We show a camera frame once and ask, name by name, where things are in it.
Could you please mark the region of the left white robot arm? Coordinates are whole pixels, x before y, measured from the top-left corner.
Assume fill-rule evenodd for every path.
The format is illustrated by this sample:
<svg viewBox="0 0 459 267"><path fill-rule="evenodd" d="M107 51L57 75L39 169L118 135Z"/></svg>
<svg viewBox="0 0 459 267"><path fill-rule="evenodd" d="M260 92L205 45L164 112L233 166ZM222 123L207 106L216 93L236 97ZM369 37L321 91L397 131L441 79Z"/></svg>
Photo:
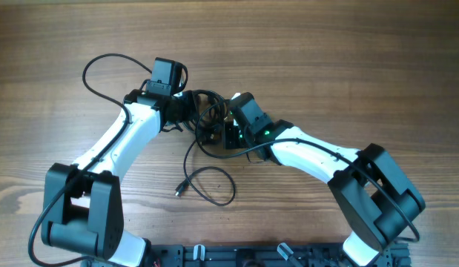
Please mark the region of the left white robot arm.
<svg viewBox="0 0 459 267"><path fill-rule="evenodd" d="M45 176L43 211L30 233L28 254L37 265L33 245L78 253L79 260L118 266L157 266L151 242L125 230L120 184L142 149L167 124L175 128L190 113L183 99L188 69L180 62L156 58L151 77L117 102L116 121L72 164L53 164Z"/></svg>

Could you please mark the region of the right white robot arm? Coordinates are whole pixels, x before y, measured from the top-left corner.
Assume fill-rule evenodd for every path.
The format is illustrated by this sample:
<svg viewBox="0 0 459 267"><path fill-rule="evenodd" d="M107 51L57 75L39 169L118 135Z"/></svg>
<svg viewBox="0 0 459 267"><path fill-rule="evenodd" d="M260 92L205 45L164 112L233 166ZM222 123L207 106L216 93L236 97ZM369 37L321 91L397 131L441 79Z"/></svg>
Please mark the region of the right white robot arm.
<svg viewBox="0 0 459 267"><path fill-rule="evenodd" d="M344 148L304 133L285 120L273 122L251 93L228 102L226 149L253 151L261 160L301 170L327 184L351 228L341 245L347 260L369 266L400 241L426 204L419 190L381 146Z"/></svg>

